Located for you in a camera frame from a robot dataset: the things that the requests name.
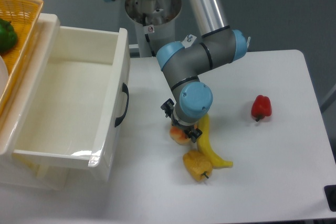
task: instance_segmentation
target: metal pole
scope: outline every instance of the metal pole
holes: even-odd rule
[[[190,2],[202,35],[228,26],[219,0],[190,0]]]

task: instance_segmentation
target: pepper stem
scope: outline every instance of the pepper stem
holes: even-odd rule
[[[206,175],[207,171],[201,174],[201,176],[205,176],[206,178],[209,178],[208,175]]]
[[[262,115],[258,115],[256,118],[256,122],[259,122],[259,120],[262,118]]]

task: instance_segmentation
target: yellow basket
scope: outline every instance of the yellow basket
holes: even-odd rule
[[[0,0],[0,18],[11,21],[17,34],[17,44],[1,54],[8,69],[8,82],[0,97],[0,126],[29,60],[34,27],[43,7],[42,0]]]

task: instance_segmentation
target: plastic storage box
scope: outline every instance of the plastic storage box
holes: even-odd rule
[[[70,168],[107,180],[128,108],[127,31],[58,27],[55,15],[41,14],[43,20],[55,24],[55,38],[37,42],[46,52],[33,52],[28,92],[19,88],[0,132],[0,168],[24,169],[29,178],[0,182],[59,189]]]

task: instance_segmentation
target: white plate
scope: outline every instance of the white plate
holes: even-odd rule
[[[2,57],[0,56],[0,94],[5,90],[8,81],[8,70]]]

